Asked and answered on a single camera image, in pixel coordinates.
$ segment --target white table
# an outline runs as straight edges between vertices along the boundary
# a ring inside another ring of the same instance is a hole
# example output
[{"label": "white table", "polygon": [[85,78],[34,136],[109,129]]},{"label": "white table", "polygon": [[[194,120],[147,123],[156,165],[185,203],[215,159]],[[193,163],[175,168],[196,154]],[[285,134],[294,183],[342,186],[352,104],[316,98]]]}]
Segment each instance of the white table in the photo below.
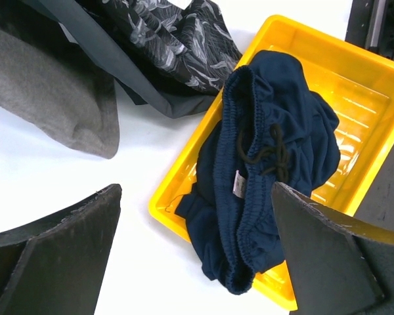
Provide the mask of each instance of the white table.
[{"label": "white table", "polygon": [[[217,0],[241,51],[272,14],[344,39],[351,2]],[[118,108],[121,144],[111,160],[68,149],[0,108],[0,232],[120,183],[121,217],[96,315],[287,314],[255,290],[237,297],[209,281],[192,246],[148,214],[151,195],[203,115],[172,120],[134,106],[119,87]]]}]

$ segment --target plastic container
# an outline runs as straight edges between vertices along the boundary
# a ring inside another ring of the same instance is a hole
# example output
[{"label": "plastic container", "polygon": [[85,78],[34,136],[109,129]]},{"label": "plastic container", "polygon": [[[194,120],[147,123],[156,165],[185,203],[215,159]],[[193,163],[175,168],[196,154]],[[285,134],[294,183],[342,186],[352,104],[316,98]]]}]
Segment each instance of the plastic container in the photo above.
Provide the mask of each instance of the plastic container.
[{"label": "plastic container", "polygon": [[[237,67],[260,50],[298,58],[310,89],[339,116],[338,170],[311,197],[353,216],[394,144],[394,62],[282,16],[267,19]],[[220,92],[150,202],[152,216],[188,241],[175,208],[196,180],[198,152],[221,119],[221,106]],[[297,308],[286,262],[258,274],[253,286],[283,308]]]}]

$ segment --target dark gray floor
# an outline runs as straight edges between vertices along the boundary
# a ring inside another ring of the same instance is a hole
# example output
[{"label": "dark gray floor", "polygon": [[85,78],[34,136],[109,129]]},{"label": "dark gray floor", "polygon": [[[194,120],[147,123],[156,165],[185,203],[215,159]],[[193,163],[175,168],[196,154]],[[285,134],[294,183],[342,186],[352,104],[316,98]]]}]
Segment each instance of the dark gray floor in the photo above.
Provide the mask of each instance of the dark gray floor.
[{"label": "dark gray floor", "polygon": [[382,165],[355,217],[394,231],[394,147]]}]

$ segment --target patterned black garment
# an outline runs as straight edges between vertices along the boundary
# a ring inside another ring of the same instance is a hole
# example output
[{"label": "patterned black garment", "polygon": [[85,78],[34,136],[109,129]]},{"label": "patterned black garment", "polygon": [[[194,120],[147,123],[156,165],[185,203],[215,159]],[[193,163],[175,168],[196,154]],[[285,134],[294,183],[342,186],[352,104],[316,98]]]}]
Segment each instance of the patterned black garment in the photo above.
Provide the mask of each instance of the patterned black garment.
[{"label": "patterned black garment", "polygon": [[167,0],[96,1],[106,18],[90,1],[78,3],[122,46],[201,93],[216,95],[242,56],[210,0],[193,0],[185,10]]}]

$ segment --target drawstring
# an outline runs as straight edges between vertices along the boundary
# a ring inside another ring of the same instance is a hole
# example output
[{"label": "drawstring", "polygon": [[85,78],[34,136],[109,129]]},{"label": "drawstring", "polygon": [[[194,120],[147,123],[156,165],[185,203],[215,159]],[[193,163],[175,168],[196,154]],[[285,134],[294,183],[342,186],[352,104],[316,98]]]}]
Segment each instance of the drawstring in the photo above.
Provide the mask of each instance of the drawstring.
[{"label": "drawstring", "polygon": [[287,183],[289,181],[289,153],[283,143],[283,133],[280,125],[274,123],[270,128],[270,135],[276,140],[276,147],[274,146],[264,146],[255,156],[255,158],[250,159],[244,152],[242,147],[242,141],[244,139],[245,128],[241,128],[238,134],[238,139],[236,141],[236,148],[238,150],[239,156],[248,164],[256,164],[260,162],[263,158],[268,158],[272,154],[276,154],[276,163],[274,166],[265,169],[260,175],[267,175],[276,171],[277,178],[280,182]]}]

